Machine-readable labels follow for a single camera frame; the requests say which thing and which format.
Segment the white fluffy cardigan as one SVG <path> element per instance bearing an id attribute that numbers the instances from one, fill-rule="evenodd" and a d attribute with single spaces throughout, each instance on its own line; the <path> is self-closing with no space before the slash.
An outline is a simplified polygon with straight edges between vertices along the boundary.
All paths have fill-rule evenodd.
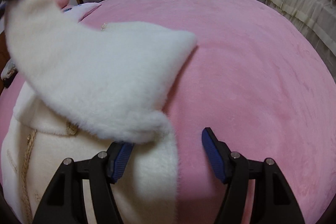
<path id="1" fill-rule="evenodd" d="M 15 105 L 5 163 L 18 139 L 37 132 L 28 160 L 31 209 L 63 156 L 81 159 L 129 141 L 135 147 L 113 187 L 126 223 L 173 223 L 178 149 L 163 113 L 167 95 L 197 44 L 196 36 L 147 22 L 95 30 L 55 0 L 12 0 L 5 9 L 7 48 L 25 84 Z"/>

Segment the brown wooden headboard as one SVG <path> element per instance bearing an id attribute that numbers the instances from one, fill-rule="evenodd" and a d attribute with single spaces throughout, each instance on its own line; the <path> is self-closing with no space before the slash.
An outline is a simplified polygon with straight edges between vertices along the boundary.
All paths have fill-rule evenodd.
<path id="1" fill-rule="evenodd" d="M 0 41 L 1 41 L 0 44 L 0 73 L 1 73 L 6 63 L 10 59 L 10 55 L 6 46 L 6 37 L 4 31 L 1 33 Z M 3 89 L 4 89 L 3 82 L 2 80 L 0 80 L 0 93 L 2 93 Z"/>

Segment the grey white small object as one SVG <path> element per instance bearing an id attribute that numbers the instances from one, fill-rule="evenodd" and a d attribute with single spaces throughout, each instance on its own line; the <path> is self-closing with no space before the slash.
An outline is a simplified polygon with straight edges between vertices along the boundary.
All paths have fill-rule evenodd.
<path id="1" fill-rule="evenodd" d="M 15 72 L 17 72 L 15 63 L 12 59 L 9 59 L 1 72 L 1 80 L 4 81 L 9 79 Z"/>

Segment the pink plush bed blanket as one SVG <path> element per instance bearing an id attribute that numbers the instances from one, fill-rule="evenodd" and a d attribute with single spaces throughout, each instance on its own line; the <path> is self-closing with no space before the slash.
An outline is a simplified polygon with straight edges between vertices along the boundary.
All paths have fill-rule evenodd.
<path id="1" fill-rule="evenodd" d="M 103 30 L 121 22 L 197 38 L 162 110 L 178 149 L 173 223 L 213 223 L 222 203 L 226 187 L 202 147 L 205 127 L 248 159 L 273 158 L 305 222 L 317 222 L 335 196 L 335 82 L 295 26 L 256 0 L 107 0 L 79 23 Z M 29 223 L 37 209 L 22 181 L 37 132 L 24 130 L 8 166 L 11 121 L 1 151 L 3 192 L 19 220 Z"/>

